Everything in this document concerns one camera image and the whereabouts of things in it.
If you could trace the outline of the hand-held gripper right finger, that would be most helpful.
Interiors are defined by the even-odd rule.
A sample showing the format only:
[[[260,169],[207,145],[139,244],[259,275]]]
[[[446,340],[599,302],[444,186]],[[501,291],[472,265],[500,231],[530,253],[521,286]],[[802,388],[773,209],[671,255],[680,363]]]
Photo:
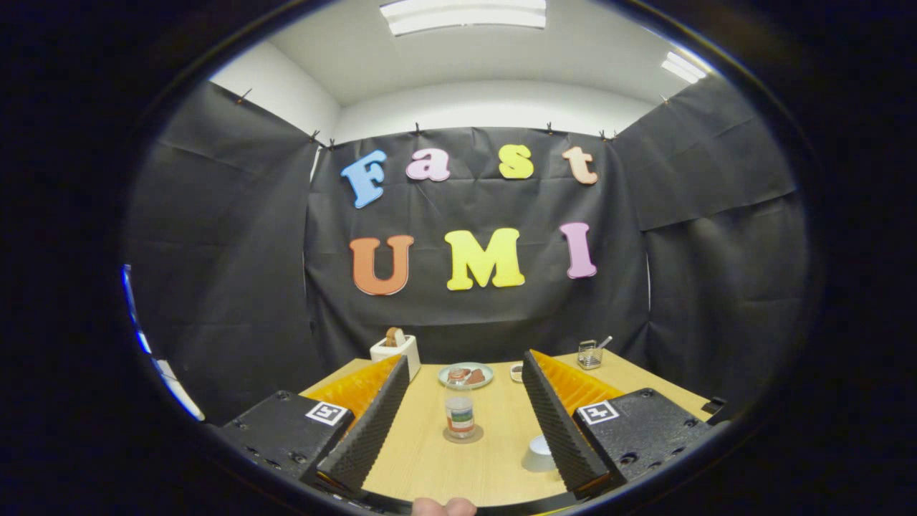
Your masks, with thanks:
[[[560,477],[577,497],[648,476],[713,430],[654,388],[625,394],[538,350],[524,354],[522,379]]]

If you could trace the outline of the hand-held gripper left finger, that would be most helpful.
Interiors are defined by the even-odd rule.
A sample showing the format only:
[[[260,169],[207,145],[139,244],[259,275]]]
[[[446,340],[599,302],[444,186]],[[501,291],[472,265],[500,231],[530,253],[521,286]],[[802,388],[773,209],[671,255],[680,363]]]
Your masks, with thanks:
[[[216,430],[243,457],[269,471],[357,495],[409,384],[408,359],[396,355],[308,396],[279,390]]]

